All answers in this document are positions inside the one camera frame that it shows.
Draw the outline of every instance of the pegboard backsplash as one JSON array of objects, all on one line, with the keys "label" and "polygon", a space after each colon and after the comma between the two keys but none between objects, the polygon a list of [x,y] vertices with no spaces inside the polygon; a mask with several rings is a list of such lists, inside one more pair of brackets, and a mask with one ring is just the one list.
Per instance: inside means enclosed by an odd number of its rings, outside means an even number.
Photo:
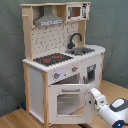
[{"label": "pegboard backsplash", "polygon": [[[64,51],[70,43],[70,37],[78,33],[79,22],[36,27],[32,29],[33,58]],[[73,43],[78,46],[78,36],[73,38]]]}]

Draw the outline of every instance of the oven door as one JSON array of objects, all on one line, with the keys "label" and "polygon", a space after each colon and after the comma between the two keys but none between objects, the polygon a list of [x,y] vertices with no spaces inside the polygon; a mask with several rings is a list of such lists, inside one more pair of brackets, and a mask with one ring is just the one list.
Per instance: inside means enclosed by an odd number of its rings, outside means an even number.
[{"label": "oven door", "polygon": [[[49,87],[49,123],[50,124],[81,124],[92,123],[91,88],[94,84],[58,84]],[[79,109],[79,95],[84,95],[84,107]]]}]

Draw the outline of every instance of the countertop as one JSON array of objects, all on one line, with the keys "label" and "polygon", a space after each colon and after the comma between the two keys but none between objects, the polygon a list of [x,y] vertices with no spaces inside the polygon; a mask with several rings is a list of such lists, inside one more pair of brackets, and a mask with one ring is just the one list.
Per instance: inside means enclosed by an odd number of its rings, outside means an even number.
[{"label": "countertop", "polygon": [[24,59],[23,62],[26,63],[26,64],[28,64],[28,65],[31,65],[31,66],[33,66],[35,68],[38,68],[39,70],[48,72],[49,70],[52,70],[52,69],[55,69],[55,68],[58,68],[58,67],[61,67],[61,66],[70,64],[70,63],[75,63],[77,61],[82,61],[83,59],[87,59],[87,58],[90,58],[90,57],[93,57],[93,56],[96,56],[96,55],[99,55],[99,54],[105,52],[105,48],[103,48],[101,46],[97,46],[97,45],[85,45],[85,47],[86,48],[90,48],[90,49],[94,49],[95,52],[91,52],[91,53],[85,54],[83,56],[74,56],[74,55],[65,53],[65,51],[62,51],[61,54],[64,54],[64,55],[73,57],[74,59],[70,59],[70,60],[67,60],[67,61],[62,62],[62,63],[54,64],[54,65],[49,66],[49,67],[43,66],[43,65],[38,64],[36,62],[31,62],[31,61],[29,61],[27,59]]}]

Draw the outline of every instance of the toy sink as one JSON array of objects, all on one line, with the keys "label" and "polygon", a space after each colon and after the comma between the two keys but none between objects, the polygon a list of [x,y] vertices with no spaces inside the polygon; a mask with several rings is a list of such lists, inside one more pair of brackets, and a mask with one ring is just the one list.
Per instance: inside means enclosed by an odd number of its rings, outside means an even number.
[{"label": "toy sink", "polygon": [[77,47],[77,48],[72,48],[65,51],[65,53],[73,54],[73,55],[85,55],[90,52],[95,52],[95,50],[86,48],[86,47]]}]

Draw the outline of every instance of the oven window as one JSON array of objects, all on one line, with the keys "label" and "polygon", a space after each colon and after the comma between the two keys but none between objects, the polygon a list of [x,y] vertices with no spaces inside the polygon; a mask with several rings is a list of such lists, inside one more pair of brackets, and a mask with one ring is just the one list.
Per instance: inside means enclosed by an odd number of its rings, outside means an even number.
[{"label": "oven window", "polygon": [[77,112],[80,108],[79,94],[61,94],[57,97],[57,114],[58,115],[82,115],[84,108],[81,112]]},{"label": "oven window", "polygon": [[81,7],[72,7],[72,17],[80,16]]}]

